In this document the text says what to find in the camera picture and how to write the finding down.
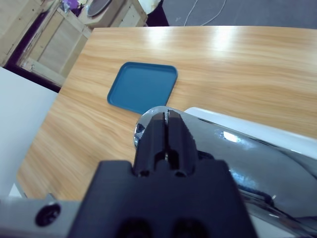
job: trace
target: floor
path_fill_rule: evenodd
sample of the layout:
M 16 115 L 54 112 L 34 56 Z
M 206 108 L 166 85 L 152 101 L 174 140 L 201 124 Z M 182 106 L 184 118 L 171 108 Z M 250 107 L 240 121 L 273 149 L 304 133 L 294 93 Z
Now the floor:
M 224 0 L 198 0 L 187 24 L 213 18 Z M 164 0 L 170 26 L 182 26 L 195 0 Z M 221 14 L 207 25 L 283 26 L 317 29 L 316 0 L 226 0 Z

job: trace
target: wood grain tabletop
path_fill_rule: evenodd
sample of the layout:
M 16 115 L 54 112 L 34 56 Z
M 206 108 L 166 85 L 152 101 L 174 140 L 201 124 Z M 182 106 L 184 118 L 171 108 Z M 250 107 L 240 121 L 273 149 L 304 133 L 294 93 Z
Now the wood grain tabletop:
M 94 29 L 17 174 L 28 197 L 80 200 L 100 160 L 129 160 L 140 115 L 106 97 L 127 61 L 173 65 L 167 105 L 317 138 L 317 30 L 249 27 Z

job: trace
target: purple object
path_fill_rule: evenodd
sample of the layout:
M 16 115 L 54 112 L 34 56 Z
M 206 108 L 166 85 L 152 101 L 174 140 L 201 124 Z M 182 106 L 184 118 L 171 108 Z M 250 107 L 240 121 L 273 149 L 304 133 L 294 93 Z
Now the purple object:
M 66 3 L 69 6 L 69 9 L 76 9 L 78 7 L 77 0 L 63 0 L 63 3 Z

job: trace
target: wooden crate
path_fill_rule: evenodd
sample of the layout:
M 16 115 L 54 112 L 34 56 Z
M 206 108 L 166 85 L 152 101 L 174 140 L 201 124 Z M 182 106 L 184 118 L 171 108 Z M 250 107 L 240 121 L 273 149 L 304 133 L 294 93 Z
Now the wooden crate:
M 116 15 L 111 27 L 144 26 L 148 16 L 143 11 L 138 0 L 127 0 Z
M 42 0 L 0 0 L 0 66 L 4 66 L 34 20 Z
M 87 8 L 79 15 L 82 23 L 90 28 L 144 26 L 148 16 L 138 0 L 112 0 L 109 6 L 95 17 L 87 16 Z
M 62 86 L 91 30 L 56 0 L 18 61 L 21 68 Z

